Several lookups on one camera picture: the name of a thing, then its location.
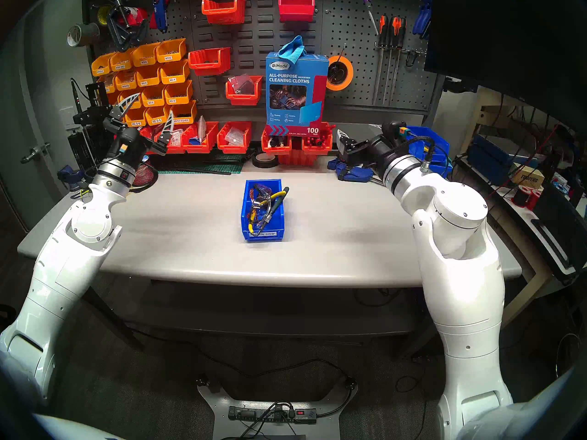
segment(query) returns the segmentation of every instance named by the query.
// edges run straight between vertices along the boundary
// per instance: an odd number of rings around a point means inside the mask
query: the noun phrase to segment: table leg
[[[136,350],[144,349],[144,345],[133,335],[133,331],[126,326],[125,322],[114,313],[93,288],[89,287],[86,293],[83,294],[82,299],[96,317],[119,339],[122,339],[127,345]]]

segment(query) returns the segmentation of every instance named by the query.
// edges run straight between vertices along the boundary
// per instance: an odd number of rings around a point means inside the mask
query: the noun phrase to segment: blue bin
[[[280,179],[248,179],[245,183],[245,195],[242,198],[241,210],[241,229],[242,235],[247,241],[281,241],[283,239],[283,232],[285,230],[285,219],[283,218],[283,204],[287,201],[287,197],[283,200],[280,207],[277,209],[271,221],[265,226],[259,236],[253,236],[249,232],[249,218],[248,214],[251,212],[251,197],[249,190],[253,189],[255,183],[262,184],[271,189],[271,192],[278,193],[281,191]]]

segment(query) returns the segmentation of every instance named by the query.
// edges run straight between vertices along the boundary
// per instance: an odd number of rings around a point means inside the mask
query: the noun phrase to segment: yellow storage bin
[[[139,91],[123,91],[118,96],[118,104],[120,104],[127,97],[132,96],[133,94],[137,94],[138,92]],[[133,104],[130,106],[129,110],[140,109],[142,106],[143,106],[143,104],[141,102],[141,95],[139,95],[138,98],[136,98],[135,101],[133,102]]]
[[[186,54],[186,39],[163,41],[155,49],[155,54],[160,63],[179,61]]]
[[[96,60],[91,64],[91,74],[94,77],[110,73],[110,58],[112,58],[114,53],[115,52],[106,53],[105,55],[101,55],[96,58]]]
[[[161,81],[165,85],[170,83],[183,83],[190,75],[188,60],[166,63],[161,66]]]
[[[110,57],[110,70],[112,72],[118,72],[119,70],[127,70],[133,67],[131,56],[134,49],[128,49],[126,52],[115,52]]]
[[[191,100],[187,104],[172,106],[172,113],[174,124],[192,124],[198,113],[198,109],[195,106],[195,100]]]
[[[145,118],[149,126],[165,123],[169,118],[169,109],[171,106],[149,107],[145,112]]]
[[[126,112],[125,121],[127,126],[130,127],[146,126],[147,122],[145,119],[145,109],[130,109],[128,112]]]
[[[194,94],[194,87],[191,85],[191,80],[185,83],[175,83],[167,85],[164,94],[166,104],[187,104]]]
[[[118,72],[114,77],[114,84],[118,91],[134,90],[137,87],[137,73],[134,70]]]
[[[137,69],[137,85],[140,87],[158,85],[161,82],[159,65],[139,67]]]
[[[131,58],[134,67],[151,66],[157,62],[155,56],[155,49],[159,46],[159,42],[152,44],[141,45],[135,48]]]
[[[145,107],[161,107],[165,105],[163,90],[165,85],[147,86],[141,93],[141,102]]]
[[[104,86],[106,87],[106,93],[108,94],[114,93],[116,91],[116,86],[114,86],[115,76],[116,74],[112,72],[98,78],[98,82],[104,82]]]

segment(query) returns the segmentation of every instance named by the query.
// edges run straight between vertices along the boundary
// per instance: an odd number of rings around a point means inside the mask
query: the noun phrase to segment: duct tape roll
[[[95,23],[73,25],[67,33],[67,44],[70,47],[84,47],[98,41],[100,41],[100,27]]]
[[[353,81],[353,65],[344,56],[331,56],[328,60],[328,76],[326,87],[332,91],[345,89]]]

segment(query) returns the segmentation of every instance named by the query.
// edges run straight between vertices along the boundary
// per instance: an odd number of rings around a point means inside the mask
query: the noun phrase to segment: blue clamp
[[[373,170],[370,168],[347,168],[346,164],[338,158],[329,161],[327,167],[328,170],[336,171],[336,175],[340,181],[369,182],[374,175]]]

